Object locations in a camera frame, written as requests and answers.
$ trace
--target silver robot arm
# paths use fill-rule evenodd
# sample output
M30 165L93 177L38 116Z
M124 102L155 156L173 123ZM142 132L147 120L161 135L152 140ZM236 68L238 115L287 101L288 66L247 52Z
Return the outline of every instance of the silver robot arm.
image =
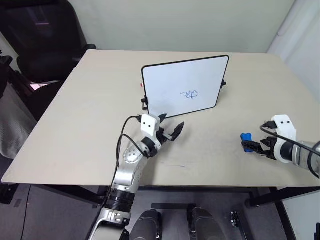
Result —
M130 222L131 207L138 191L140 179L148 159L157 155L162 145L174 141L181 133L184 122L173 134L166 134L160 123L166 114L141 116L141 132L144 138L132 145L123 154L123 161L117 168L106 203L93 226L89 240L122 240L129 237L125 230Z
M309 170L315 177L319 178L320 142L296 141L296 129L287 115L275 115L271 121L263 124L260 129L265 133L273 135L261 140L261 143L270 149L263 150L260 143L243 140L242 145L244 150L257 152L284 164L292 163L297 167Z

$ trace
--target whiteboard frame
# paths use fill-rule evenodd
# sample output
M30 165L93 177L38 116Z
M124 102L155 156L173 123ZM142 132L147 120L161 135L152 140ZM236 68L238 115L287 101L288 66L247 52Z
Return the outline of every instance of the whiteboard frame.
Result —
M203 57L203 58L195 58L195 59L181 60L181 61L172 61L172 62L158 63L158 64L151 64L151 65L145 65L145 66L143 66L142 69L141 69L141 74L142 74L142 81L143 81L143 88L144 88L144 99L145 99L145 101L146 101L146 104L145 104L145 105L146 105L148 114L150 113L150 111L149 111L149 99L148 99L148 95L147 95L147 91L146 91L146 82L145 82L145 78L144 78L144 69L145 69L145 68L155 67L155 66L161 66L161 65L179 64L179 63L192 62L192 61L200 61L200 60L206 60L206 59L225 58L225 57L227 57L228 60L227 60L227 62L226 62L225 69L224 69L224 73L223 73L223 77L222 77L222 79L221 79L221 85L222 85L222 83L223 83L223 81L224 81L224 78L225 78L225 75L226 75L228 63L229 63L229 60L230 60L229 55L209 56L209 57ZM219 92L218 92L217 98L216 98L216 100L215 100L215 105L214 105L214 106L207 107L207 108L203 108L203 109L199 109L199 110L195 110L195 111L185 112L185 113L181 113L181 114L169 116L169 117L166 117L166 118L168 119L168 118L172 118L172 117L176 117L176 116L181 116L181 115L185 115L185 114L190 114L190 113L199 112L199 111L202 111L202 110L213 109L213 108L217 105L218 98L219 98L220 91L221 91L222 87L223 87L223 86L221 86L221 87L219 88Z

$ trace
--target gray floor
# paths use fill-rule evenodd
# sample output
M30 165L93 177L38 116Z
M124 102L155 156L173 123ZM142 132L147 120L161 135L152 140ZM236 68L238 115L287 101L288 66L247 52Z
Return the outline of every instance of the gray floor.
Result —
M10 161L0 157L0 174ZM10 205L0 204L0 240L19 240L25 214L29 185L21 184ZM247 193L139 191L132 207L132 218L126 228L131 231L138 217L151 204L195 203L207 209L220 224L228 240L242 240L230 223L230 212L244 203ZM24 240L85 240L98 208L37 187L29 195ZM163 217L163 240L189 239L185 210L159 210ZM257 240L285 240L278 212L273 204L245 209L252 233Z

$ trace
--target chair backrest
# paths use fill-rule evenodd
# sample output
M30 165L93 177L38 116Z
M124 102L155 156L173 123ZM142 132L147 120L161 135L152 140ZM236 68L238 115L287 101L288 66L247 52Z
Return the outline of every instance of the chair backrest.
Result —
M1 0L0 32L20 56L79 50L86 44L67 0Z

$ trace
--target writing on whiteboard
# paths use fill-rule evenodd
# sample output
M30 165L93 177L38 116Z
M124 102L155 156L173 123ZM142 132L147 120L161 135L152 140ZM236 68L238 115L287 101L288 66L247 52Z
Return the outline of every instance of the writing on whiteboard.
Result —
M187 99L194 99L196 96L198 96L198 92L196 90L184 91L184 92L180 92L180 94L185 94L185 97Z

